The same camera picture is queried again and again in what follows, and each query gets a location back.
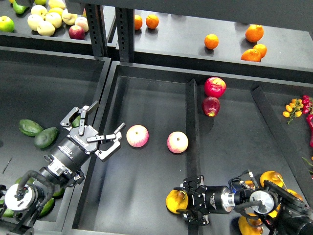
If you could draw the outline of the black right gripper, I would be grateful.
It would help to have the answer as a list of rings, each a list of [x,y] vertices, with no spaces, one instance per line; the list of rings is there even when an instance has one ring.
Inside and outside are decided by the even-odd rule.
[[[192,225],[206,226],[209,224],[209,214],[229,214],[231,206],[228,202],[230,190],[227,186],[205,186],[204,176],[187,177],[174,190],[183,190],[189,194],[190,209],[177,209],[187,222]]]

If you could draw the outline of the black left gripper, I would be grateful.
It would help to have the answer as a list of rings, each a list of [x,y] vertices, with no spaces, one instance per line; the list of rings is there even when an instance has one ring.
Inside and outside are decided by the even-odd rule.
[[[79,170],[93,152],[102,162],[105,162],[121,147],[121,130],[125,128],[126,123],[121,123],[112,134],[100,136],[98,131],[87,125],[88,115],[98,107],[99,101],[93,102],[90,106],[85,105],[82,108],[73,107],[60,122],[60,125],[70,132],[51,151],[51,155],[70,171]],[[113,144],[107,150],[97,149],[97,143],[103,144],[103,142],[110,141]]]

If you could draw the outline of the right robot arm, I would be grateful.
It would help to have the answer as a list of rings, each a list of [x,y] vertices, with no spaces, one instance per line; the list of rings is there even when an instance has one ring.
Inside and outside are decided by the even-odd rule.
[[[185,178],[174,189],[188,200],[187,206],[178,206],[174,212],[182,213],[193,225],[206,226],[210,214],[235,211],[248,224],[260,220],[271,235],[313,233],[312,209],[270,180],[259,185],[250,170],[230,179],[227,186],[206,186],[204,176],[198,175]]]

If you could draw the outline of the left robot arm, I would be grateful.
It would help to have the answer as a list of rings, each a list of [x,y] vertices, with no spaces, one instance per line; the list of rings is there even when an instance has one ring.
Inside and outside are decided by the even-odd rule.
[[[10,209],[17,221],[3,222],[6,235],[33,235],[33,226],[53,194],[82,183],[85,176],[81,167],[93,154],[104,162],[120,148],[125,123],[109,135],[100,135],[88,124],[88,115],[98,107],[98,101],[90,106],[74,107],[60,122],[69,131],[68,135],[45,156],[48,166],[39,172],[27,171],[10,188],[0,187],[4,199],[0,213]]]

